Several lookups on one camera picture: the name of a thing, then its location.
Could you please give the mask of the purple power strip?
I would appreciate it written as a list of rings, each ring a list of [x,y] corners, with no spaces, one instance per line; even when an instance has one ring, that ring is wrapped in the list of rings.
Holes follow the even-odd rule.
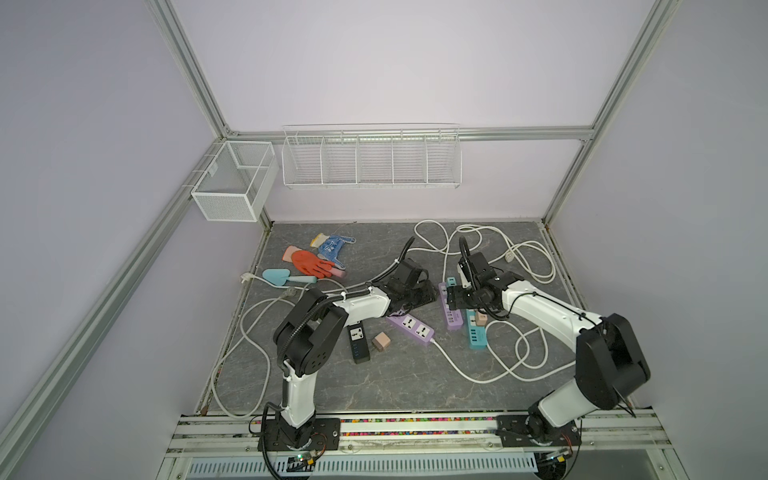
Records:
[[[459,310],[452,310],[448,303],[448,285],[445,282],[438,284],[441,306],[443,309],[446,327],[449,331],[456,331],[463,327],[464,321]]]
[[[393,325],[401,329],[404,333],[408,334],[424,345],[428,345],[434,336],[433,328],[410,314],[401,316],[388,316],[387,319]]]

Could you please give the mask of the purple power strip front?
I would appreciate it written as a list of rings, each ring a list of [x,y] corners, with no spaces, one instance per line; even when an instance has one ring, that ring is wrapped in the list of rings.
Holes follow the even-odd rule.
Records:
[[[434,336],[433,328],[410,314],[401,316],[388,316],[387,319],[393,325],[401,329],[404,333],[408,334],[424,345],[428,345]]]

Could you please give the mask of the black power strip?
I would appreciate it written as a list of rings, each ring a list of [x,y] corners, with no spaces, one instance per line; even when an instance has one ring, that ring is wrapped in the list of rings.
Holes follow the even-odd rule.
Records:
[[[350,348],[355,364],[361,364],[370,360],[370,350],[364,327],[361,323],[347,327]]]

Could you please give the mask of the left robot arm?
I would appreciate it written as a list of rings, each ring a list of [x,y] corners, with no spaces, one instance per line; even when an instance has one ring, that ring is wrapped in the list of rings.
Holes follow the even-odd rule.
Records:
[[[273,334],[283,371],[279,418],[300,430],[316,416],[317,372],[327,363],[348,327],[430,304],[437,290],[428,271],[401,259],[362,289],[330,294],[311,288],[298,300]]]

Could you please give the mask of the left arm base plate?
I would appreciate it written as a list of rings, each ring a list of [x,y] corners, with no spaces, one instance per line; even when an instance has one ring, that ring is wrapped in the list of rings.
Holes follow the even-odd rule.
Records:
[[[341,439],[341,419],[313,417],[300,427],[289,425],[281,416],[268,418],[259,440],[259,448],[267,451],[317,450],[335,451]]]

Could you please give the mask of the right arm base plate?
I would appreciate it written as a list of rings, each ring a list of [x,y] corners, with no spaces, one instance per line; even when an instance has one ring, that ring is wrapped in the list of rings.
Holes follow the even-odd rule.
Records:
[[[553,427],[536,415],[508,414],[496,418],[496,435],[503,447],[570,447],[582,444],[574,421]]]

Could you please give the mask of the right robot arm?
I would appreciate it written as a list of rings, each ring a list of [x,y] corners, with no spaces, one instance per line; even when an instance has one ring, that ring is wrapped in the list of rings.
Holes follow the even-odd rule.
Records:
[[[625,402],[651,378],[629,320],[600,316],[557,300],[512,272],[499,272],[478,253],[461,254],[461,285],[449,289],[459,308],[479,309],[497,321],[520,316],[575,354],[574,377],[528,410],[523,432],[545,443],[556,432],[597,410]]]

